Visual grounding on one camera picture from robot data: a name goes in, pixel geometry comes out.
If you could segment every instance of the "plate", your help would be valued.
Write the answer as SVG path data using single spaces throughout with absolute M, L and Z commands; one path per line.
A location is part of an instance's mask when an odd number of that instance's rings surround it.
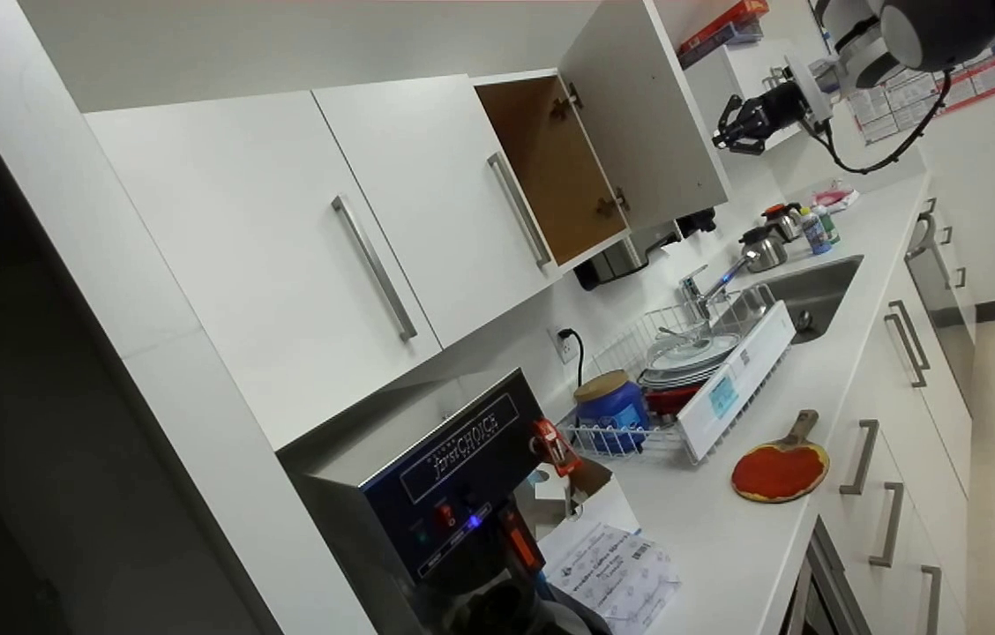
M 685 373 L 639 373 L 634 385 L 641 385 L 646 392 L 669 392 L 669 387 L 685 387 L 685 385 L 707 385 L 709 373 L 718 373 L 718 366 L 723 364 L 723 355 L 709 366 L 694 366 L 694 371 L 685 371 Z
M 720 364 L 723 355 L 731 355 L 739 351 L 739 334 L 720 333 L 720 334 L 700 334 L 700 339 L 681 339 L 676 341 L 669 353 L 659 353 L 641 373 L 692 373 L 704 366 Z

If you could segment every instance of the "sticker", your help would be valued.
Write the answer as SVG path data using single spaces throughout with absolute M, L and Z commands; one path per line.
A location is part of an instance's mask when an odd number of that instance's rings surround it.
M 731 379 L 720 379 L 709 392 L 709 407 L 718 414 L 718 421 L 723 421 L 726 414 L 733 414 L 733 407 L 741 401 L 739 387 Z

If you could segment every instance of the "drawer handle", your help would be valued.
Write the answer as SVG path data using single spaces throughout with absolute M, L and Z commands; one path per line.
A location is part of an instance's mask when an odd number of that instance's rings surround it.
M 887 313 L 887 320 L 896 328 L 896 334 L 901 334 L 901 341 L 907 345 L 907 355 L 911 355 L 911 366 L 913 366 L 913 387 L 924 387 L 930 381 L 924 381 L 924 373 L 920 373 L 920 364 L 917 364 L 917 353 L 913 353 L 913 341 L 911 341 L 911 334 L 907 334 L 907 325 L 901 320 L 901 313 Z
M 360 254 L 369 277 L 376 280 L 377 292 L 385 297 L 398 339 L 403 339 L 403 341 L 417 339 L 420 333 L 417 333 L 414 317 L 405 313 L 405 307 L 403 307 L 403 300 L 398 300 L 398 291 L 397 291 L 397 282 L 392 282 L 385 261 L 377 257 L 377 252 L 376 252 L 370 241 L 365 238 L 358 214 L 347 210 L 342 197 L 333 197 L 333 211 L 342 219 L 347 232 L 349 232 L 352 245 L 358 245 L 358 254 Z
M 907 261 L 913 261 L 917 254 L 924 254 L 931 248 L 931 232 L 934 232 L 934 219 L 931 219 L 931 210 L 924 210 L 917 214 L 917 227 L 924 227 L 920 238 L 913 238 L 913 245 L 907 248 Z
M 965 291 L 966 285 L 966 269 L 957 269 L 957 282 L 950 280 L 950 291 Z
M 924 355 L 924 345 L 920 345 L 920 334 L 917 334 L 917 328 L 913 328 L 911 307 L 907 307 L 903 300 L 888 300 L 888 307 L 896 307 L 896 312 L 901 312 L 901 317 L 907 320 L 911 339 L 913 339 L 917 355 L 920 355 L 920 371 L 931 371 L 931 366 L 930 366 L 930 355 Z
M 931 566 L 920 566 L 920 574 L 931 580 L 931 588 L 930 588 L 930 635 L 940 635 L 943 633 L 943 586 L 947 586 L 947 573 L 943 569 L 931 569 Z
M 546 245 L 543 245 L 543 238 L 541 238 L 541 230 L 537 230 L 537 222 L 532 222 L 532 210 L 529 210 L 529 200 L 526 200 L 526 190 L 520 187 L 520 180 L 514 180 L 514 173 L 507 170 L 507 164 L 503 159 L 503 152 L 496 152 L 496 155 L 489 159 L 489 166 L 490 166 L 490 173 L 498 177 L 498 187 L 503 187 L 503 195 L 505 195 L 505 206 L 507 206 L 507 210 L 514 211 L 514 219 L 520 219 L 520 230 L 522 230 L 522 238 L 526 238 L 526 245 L 529 245 L 529 252 L 532 252 L 537 269 L 551 266 L 556 257 L 546 254 Z
M 877 458 L 880 421 L 860 421 L 857 428 L 865 428 L 865 445 L 860 445 L 860 456 L 857 456 L 853 485 L 839 488 L 845 498 L 860 498 L 865 476 L 871 473 L 871 458 Z
M 887 485 L 887 492 L 892 493 L 888 529 L 887 529 L 883 554 L 871 558 L 871 569 L 892 569 L 896 529 L 901 529 L 901 509 L 903 509 L 903 500 L 907 500 L 907 485 Z

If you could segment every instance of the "wall outlet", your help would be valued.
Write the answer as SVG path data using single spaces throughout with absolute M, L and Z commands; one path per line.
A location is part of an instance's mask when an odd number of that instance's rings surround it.
M 574 364 L 574 355 L 580 355 L 580 341 L 574 341 L 574 334 L 560 334 L 565 333 L 565 325 L 551 325 L 546 328 L 546 334 L 551 334 L 551 341 L 556 341 L 556 351 L 559 351 L 559 361 L 560 364 Z

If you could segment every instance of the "open cabinet door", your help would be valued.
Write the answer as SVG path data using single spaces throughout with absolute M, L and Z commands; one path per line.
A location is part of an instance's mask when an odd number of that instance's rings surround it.
M 633 227 L 726 200 L 726 177 L 653 0 L 603 0 L 560 73 Z

